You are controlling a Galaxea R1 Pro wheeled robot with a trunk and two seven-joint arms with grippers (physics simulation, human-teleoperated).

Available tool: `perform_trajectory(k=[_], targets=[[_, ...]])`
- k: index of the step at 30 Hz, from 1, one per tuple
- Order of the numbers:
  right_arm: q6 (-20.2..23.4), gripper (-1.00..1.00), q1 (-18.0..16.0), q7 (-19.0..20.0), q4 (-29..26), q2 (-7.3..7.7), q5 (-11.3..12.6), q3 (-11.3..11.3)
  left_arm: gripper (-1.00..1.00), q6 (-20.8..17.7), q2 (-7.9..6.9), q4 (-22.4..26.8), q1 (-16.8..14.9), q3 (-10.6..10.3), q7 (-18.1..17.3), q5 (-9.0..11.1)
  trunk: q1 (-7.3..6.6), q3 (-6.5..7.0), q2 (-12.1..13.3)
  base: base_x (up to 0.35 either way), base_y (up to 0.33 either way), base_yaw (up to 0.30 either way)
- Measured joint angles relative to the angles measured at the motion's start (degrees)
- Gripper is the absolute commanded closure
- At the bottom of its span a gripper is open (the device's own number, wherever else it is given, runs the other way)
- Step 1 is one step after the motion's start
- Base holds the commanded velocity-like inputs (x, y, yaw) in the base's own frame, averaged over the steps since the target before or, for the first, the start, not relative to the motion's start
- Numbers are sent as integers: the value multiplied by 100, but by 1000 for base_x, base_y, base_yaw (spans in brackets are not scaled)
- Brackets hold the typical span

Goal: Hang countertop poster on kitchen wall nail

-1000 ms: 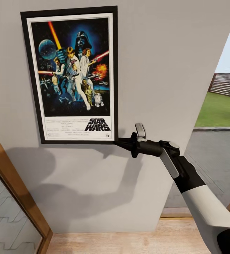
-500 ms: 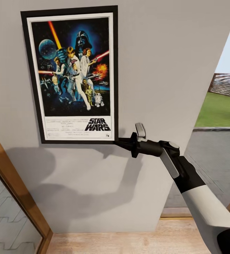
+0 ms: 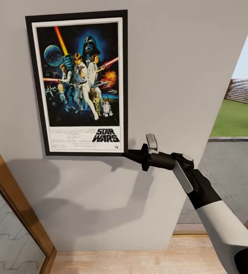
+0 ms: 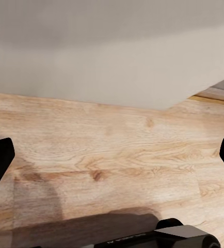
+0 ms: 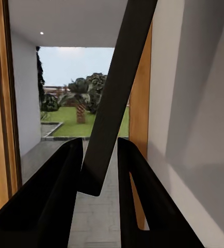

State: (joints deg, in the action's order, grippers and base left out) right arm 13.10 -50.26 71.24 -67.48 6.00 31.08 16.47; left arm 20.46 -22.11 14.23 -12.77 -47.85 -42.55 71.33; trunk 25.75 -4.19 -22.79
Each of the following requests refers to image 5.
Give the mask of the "poster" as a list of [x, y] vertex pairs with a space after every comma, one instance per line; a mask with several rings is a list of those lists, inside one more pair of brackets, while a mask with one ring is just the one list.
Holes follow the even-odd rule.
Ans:
[[100, 196], [158, 0], [129, 0], [77, 191]]

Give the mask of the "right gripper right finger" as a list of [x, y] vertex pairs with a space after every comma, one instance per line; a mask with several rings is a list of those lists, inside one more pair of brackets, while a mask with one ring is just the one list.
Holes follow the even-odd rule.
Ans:
[[[204, 248], [137, 146], [118, 138], [121, 248]], [[137, 225], [130, 172], [149, 229]]]

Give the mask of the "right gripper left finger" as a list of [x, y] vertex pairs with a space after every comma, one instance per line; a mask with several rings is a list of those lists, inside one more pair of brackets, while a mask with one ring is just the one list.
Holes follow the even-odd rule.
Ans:
[[0, 248], [67, 248], [83, 142], [63, 144], [0, 209]]

